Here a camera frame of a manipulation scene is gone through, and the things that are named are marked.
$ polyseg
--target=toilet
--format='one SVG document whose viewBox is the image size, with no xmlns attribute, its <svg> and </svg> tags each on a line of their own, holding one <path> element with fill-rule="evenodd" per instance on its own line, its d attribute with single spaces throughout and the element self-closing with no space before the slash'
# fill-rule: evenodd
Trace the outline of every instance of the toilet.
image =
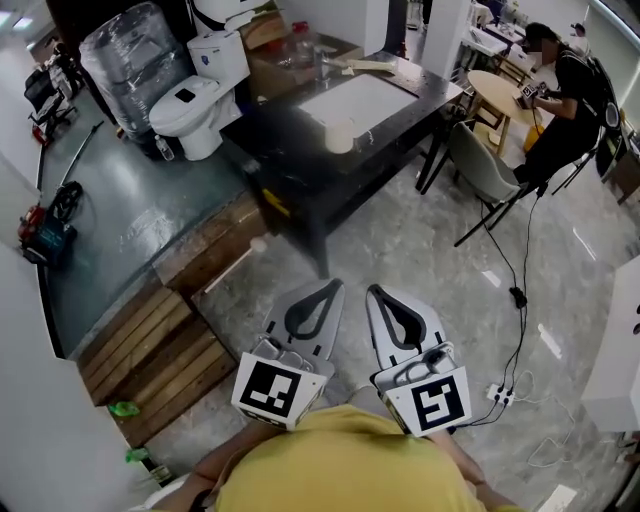
<svg viewBox="0 0 640 512">
<path fill-rule="evenodd" d="M 237 31 L 198 36 L 187 47 L 198 74 L 160 98 L 149 122 L 158 135 L 178 137 L 188 160 L 202 160 L 222 144 L 220 130 L 240 117 L 233 88 L 249 66 Z"/>
</svg>

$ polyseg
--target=toilet lid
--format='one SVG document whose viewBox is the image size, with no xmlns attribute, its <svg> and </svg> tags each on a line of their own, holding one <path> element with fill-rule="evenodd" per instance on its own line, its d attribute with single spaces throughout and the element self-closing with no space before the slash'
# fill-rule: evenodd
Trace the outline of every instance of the toilet lid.
<svg viewBox="0 0 640 512">
<path fill-rule="evenodd" d="M 218 89 L 220 84 L 215 80 L 190 76 L 160 98 L 149 112 L 149 122 L 152 126 L 167 126 L 181 118 L 197 116 L 218 99 Z"/>
<path fill-rule="evenodd" d="M 221 30 L 218 32 L 209 32 L 202 36 L 194 37 L 187 43 L 187 48 L 190 50 L 206 50 L 208 48 L 220 48 L 224 45 L 228 39 L 235 39 L 240 37 L 240 34 L 236 31 L 228 32 Z"/>
</svg>

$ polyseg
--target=plastic-wrapped object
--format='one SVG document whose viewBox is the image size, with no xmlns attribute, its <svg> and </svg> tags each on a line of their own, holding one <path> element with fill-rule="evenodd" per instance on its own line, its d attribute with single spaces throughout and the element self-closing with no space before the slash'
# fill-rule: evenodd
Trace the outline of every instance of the plastic-wrapped object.
<svg viewBox="0 0 640 512">
<path fill-rule="evenodd" d="M 80 54 L 118 124 L 136 142 L 148 138 L 155 103 L 193 74 L 187 53 L 151 2 L 104 23 L 82 42 Z"/>
</svg>

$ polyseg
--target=wooden plank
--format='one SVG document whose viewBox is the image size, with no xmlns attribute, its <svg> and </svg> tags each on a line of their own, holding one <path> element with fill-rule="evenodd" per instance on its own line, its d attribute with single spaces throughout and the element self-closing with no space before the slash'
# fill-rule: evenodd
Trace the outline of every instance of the wooden plank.
<svg viewBox="0 0 640 512">
<path fill-rule="evenodd" d="M 125 390 L 118 392 L 119 399 L 132 401 L 137 406 L 144 407 L 153 396 L 216 341 L 216 337 L 207 328 L 204 320 L 197 318 L 139 375 L 136 375 L 127 384 Z"/>
<path fill-rule="evenodd" d="M 235 368 L 233 358 L 223 352 L 213 364 L 173 396 L 165 405 L 151 416 L 146 422 L 138 424 L 137 428 L 123 433 L 133 448 L 140 447 L 153 436 L 180 417 L 192 405 L 206 395 L 216 384 L 229 375 Z"/>
<path fill-rule="evenodd" d="M 184 297 L 220 275 L 267 228 L 255 201 L 245 193 L 172 245 L 153 264 L 166 286 Z"/>
<path fill-rule="evenodd" d="M 194 359 L 180 372 L 179 375 L 174 377 L 164 388 L 158 391 L 151 400 L 140 407 L 140 414 L 138 416 L 129 418 L 127 430 L 136 430 L 142 424 L 149 421 L 154 414 L 180 394 L 184 388 L 196 380 L 223 354 L 226 354 L 226 351 L 220 342 L 216 341 L 213 345 L 210 345 L 199 357 Z"/>
<path fill-rule="evenodd" d="M 169 296 L 170 292 L 171 290 L 162 286 L 157 277 L 145 283 L 135 296 L 113 315 L 113 318 L 105 320 L 107 324 L 82 350 L 77 360 L 80 373 L 83 376 L 90 376 L 101 364 L 101 361 L 104 361 L 117 348 L 118 342 L 112 338 L 118 337 L 120 341 L 123 341 L 131 333 L 131 331 L 127 332 L 125 327 L 129 325 L 132 330 L 135 329 L 155 309 L 153 306 L 147 307 L 147 303 L 153 304 L 158 301 L 161 303 Z M 98 360 L 93 365 L 92 361 L 96 359 Z"/>
<path fill-rule="evenodd" d="M 223 238 L 195 257 L 167 286 L 184 297 L 191 297 L 238 260 L 250 247 L 252 238 L 262 236 L 267 228 L 259 210 L 242 224 L 229 229 Z"/>
<path fill-rule="evenodd" d="M 158 323 L 151 332 L 136 344 L 135 347 L 118 363 L 112 372 L 91 392 L 93 402 L 96 405 L 103 405 L 131 372 L 141 365 L 145 360 L 149 360 L 161 344 L 167 344 L 177 335 L 177 327 L 182 324 L 193 313 L 184 302 L 178 304 L 172 311 Z"/>
<path fill-rule="evenodd" d="M 162 287 L 155 294 L 148 298 L 144 304 L 139 304 L 139 309 L 129 317 L 120 328 L 106 340 L 98 352 L 91 358 L 85 360 L 85 364 L 80 366 L 80 374 L 84 380 L 88 380 L 105 363 L 105 361 L 122 345 L 131 333 L 144 322 L 163 302 L 171 296 L 169 288 Z"/>
<path fill-rule="evenodd" d="M 111 353 L 107 359 L 103 360 L 100 366 L 97 367 L 89 377 L 84 379 L 89 393 L 94 391 L 115 367 L 129 355 L 133 348 L 148 336 L 156 325 L 180 304 L 184 304 L 182 298 L 175 293 L 170 293 L 159 306 L 150 310 L 142 322 L 119 343 L 113 353 Z"/>
</svg>

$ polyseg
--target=person's arm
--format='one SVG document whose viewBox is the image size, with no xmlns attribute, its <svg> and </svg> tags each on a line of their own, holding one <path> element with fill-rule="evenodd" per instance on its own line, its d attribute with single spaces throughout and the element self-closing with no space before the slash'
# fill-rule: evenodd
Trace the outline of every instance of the person's arm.
<svg viewBox="0 0 640 512">
<path fill-rule="evenodd" d="M 215 487 L 222 470 L 235 453 L 253 448 L 283 432 L 283 430 L 265 423 L 251 422 L 202 459 L 184 484 L 177 491 L 163 498 L 153 508 L 167 512 L 188 512 L 198 494 Z"/>
<path fill-rule="evenodd" d="M 476 498 L 482 502 L 485 508 L 492 512 L 499 507 L 515 506 L 508 498 L 494 491 L 487 483 L 482 469 L 446 430 L 440 430 L 429 434 L 429 439 L 440 449 L 445 451 L 456 463 L 462 477 L 476 488 Z"/>
<path fill-rule="evenodd" d="M 574 119 L 578 111 L 578 101 L 573 98 L 562 98 L 562 101 L 554 101 L 536 97 L 533 99 L 533 106 L 564 119 Z"/>
</svg>

